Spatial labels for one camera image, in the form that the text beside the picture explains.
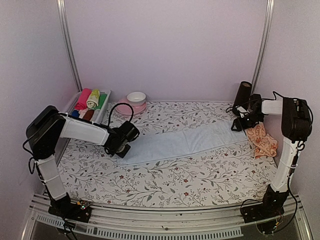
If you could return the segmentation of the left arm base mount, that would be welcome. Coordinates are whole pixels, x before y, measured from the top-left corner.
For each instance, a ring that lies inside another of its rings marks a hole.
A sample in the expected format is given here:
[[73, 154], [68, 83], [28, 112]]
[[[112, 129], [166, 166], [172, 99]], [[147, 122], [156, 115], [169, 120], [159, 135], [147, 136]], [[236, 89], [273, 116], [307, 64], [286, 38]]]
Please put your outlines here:
[[91, 202], [86, 200], [72, 202], [67, 194], [59, 200], [51, 199], [48, 213], [64, 220], [88, 223], [92, 213]]

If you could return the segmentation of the light blue towel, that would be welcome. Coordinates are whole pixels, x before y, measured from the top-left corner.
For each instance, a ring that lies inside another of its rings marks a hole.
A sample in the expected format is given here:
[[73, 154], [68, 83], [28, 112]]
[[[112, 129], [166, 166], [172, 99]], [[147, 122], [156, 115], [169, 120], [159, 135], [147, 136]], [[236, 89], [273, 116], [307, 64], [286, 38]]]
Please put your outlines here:
[[125, 157], [117, 158], [119, 166], [135, 166], [154, 161], [189, 157], [243, 142], [248, 138], [242, 131], [232, 131], [232, 122], [215, 122], [176, 132], [139, 136]]

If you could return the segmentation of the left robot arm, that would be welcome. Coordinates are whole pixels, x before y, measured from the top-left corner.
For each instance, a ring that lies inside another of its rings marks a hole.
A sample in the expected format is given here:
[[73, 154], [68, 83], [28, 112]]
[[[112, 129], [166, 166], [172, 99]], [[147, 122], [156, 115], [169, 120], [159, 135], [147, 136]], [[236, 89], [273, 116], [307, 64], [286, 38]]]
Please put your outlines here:
[[55, 158], [59, 139], [89, 142], [102, 146], [111, 157], [123, 158], [131, 148], [129, 143], [139, 135], [140, 131], [130, 120], [119, 127], [110, 127], [71, 116], [49, 105], [27, 127], [25, 143], [30, 146], [28, 152], [42, 184], [55, 202], [55, 209], [63, 217], [70, 217], [75, 211], [74, 205], [62, 183]]

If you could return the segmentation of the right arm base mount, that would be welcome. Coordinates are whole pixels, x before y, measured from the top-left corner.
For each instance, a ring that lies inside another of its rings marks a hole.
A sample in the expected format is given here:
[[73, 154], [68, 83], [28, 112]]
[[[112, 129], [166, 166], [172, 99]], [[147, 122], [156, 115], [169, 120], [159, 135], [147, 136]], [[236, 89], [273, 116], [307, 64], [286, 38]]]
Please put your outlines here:
[[244, 205], [245, 200], [240, 206], [240, 214], [243, 217], [245, 223], [252, 223], [256, 221], [262, 221], [269, 218], [274, 218], [277, 216], [281, 216], [285, 213], [284, 208], [270, 208], [268, 206], [264, 206], [262, 202], [257, 202], [257, 204], [252, 205]]

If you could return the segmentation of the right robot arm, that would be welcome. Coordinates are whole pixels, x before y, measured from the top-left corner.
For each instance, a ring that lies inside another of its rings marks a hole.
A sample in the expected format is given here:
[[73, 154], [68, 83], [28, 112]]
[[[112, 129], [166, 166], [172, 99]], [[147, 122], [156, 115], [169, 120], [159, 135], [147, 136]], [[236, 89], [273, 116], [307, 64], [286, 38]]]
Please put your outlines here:
[[259, 206], [262, 218], [269, 218], [291, 194], [290, 185], [301, 151], [312, 132], [313, 113], [304, 99], [285, 97], [272, 92], [274, 99], [261, 98], [253, 94], [243, 103], [234, 104], [232, 111], [237, 115], [231, 130], [241, 132], [262, 123], [264, 116], [281, 116], [283, 136], [282, 152], [274, 179], [268, 185]]

